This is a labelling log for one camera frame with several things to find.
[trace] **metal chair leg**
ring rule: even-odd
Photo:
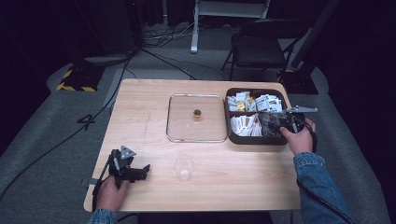
[[[224,67],[228,63],[228,60],[230,60],[230,57],[231,57],[232,54],[233,54],[233,51],[230,50],[230,52],[228,53],[227,59],[225,60],[223,66],[221,67],[221,71],[224,71]]]
[[[235,63],[234,61],[231,62],[231,71],[230,71],[230,81],[233,79],[233,67],[234,67]]]

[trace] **tray of items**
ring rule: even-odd
[[[238,145],[285,145],[279,131],[286,103],[281,92],[270,89],[232,88],[225,100],[230,140]]]

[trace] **wooden table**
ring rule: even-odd
[[[252,211],[300,208],[293,155],[289,145],[175,143],[166,137],[169,98],[175,93],[216,94],[230,88],[274,89],[288,107],[278,83],[124,79],[93,171],[98,178],[112,149],[126,146],[137,153],[132,167],[151,164],[146,180],[130,185],[121,211]],[[195,159],[189,182],[179,182],[173,160],[179,154]],[[92,210],[89,186],[84,202]]]

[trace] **glass lid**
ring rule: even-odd
[[[173,142],[223,142],[227,138],[224,100],[218,95],[172,95],[166,136]]]

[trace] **clear plastic cup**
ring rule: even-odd
[[[191,179],[194,167],[195,160],[190,155],[181,154],[174,160],[174,169],[177,174],[177,179],[181,182],[187,182]]]

